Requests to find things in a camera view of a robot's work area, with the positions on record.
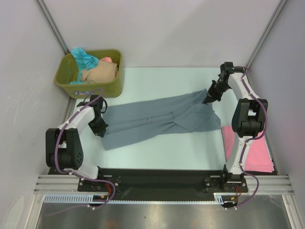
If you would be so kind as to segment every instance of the white tabletop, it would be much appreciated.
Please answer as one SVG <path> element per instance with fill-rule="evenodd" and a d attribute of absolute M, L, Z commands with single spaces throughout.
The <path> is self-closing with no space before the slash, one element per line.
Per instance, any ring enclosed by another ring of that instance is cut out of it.
<path fill-rule="evenodd" d="M 218 78 L 219 71 L 219 68 L 126 68 L 123 93 L 106 100 L 111 106 L 208 89 L 212 80 Z M 236 105 L 232 90 L 223 94 L 221 102 L 213 103 L 221 126 L 231 125 Z M 89 126 L 80 137 L 84 157 L 104 168 L 213 170 L 223 169 L 225 164 L 221 130 L 159 135 L 108 151 L 103 149 L 102 139 L 95 136 Z"/>

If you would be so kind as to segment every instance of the gray floor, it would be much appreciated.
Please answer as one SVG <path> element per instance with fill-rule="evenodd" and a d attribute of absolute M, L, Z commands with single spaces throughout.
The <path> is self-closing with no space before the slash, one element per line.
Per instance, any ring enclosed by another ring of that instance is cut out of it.
<path fill-rule="evenodd" d="M 44 204 L 36 229 L 290 229 L 281 196 L 256 196 L 238 210 L 219 205 L 107 204 L 92 211 Z"/>

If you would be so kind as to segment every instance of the red cloth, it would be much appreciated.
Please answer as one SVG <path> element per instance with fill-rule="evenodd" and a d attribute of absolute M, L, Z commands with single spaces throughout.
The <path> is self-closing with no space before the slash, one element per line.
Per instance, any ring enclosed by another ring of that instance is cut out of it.
<path fill-rule="evenodd" d="M 221 131 L 224 139 L 225 158 L 229 160 L 233 150 L 235 133 L 231 126 L 224 126 Z M 247 171 L 271 173 L 274 170 L 265 137 L 252 142 L 244 167 Z"/>

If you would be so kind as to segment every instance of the gray towel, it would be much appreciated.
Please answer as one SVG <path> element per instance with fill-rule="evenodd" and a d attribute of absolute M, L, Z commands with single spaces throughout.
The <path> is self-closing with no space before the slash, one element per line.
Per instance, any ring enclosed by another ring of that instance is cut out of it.
<path fill-rule="evenodd" d="M 109 106 L 103 119 L 109 125 L 106 150 L 145 141 L 157 135 L 220 129 L 212 103 L 202 104 L 207 90 L 180 96 Z"/>

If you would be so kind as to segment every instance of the olive green plastic basket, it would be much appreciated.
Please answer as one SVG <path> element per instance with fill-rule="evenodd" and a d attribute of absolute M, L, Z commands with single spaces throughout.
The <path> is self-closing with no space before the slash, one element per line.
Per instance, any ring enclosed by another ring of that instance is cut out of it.
<path fill-rule="evenodd" d="M 122 55 L 118 50 L 94 50 L 86 51 L 87 54 L 93 55 L 98 59 L 111 57 L 114 63 L 118 64 L 118 75 L 114 80 L 108 83 L 82 83 L 69 84 L 72 81 L 77 81 L 78 67 L 71 53 L 65 55 L 57 69 L 55 82 L 62 87 L 74 99 L 82 99 L 91 94 L 93 90 L 103 89 L 103 97 L 118 97 L 123 91 L 124 72 L 122 67 Z"/>

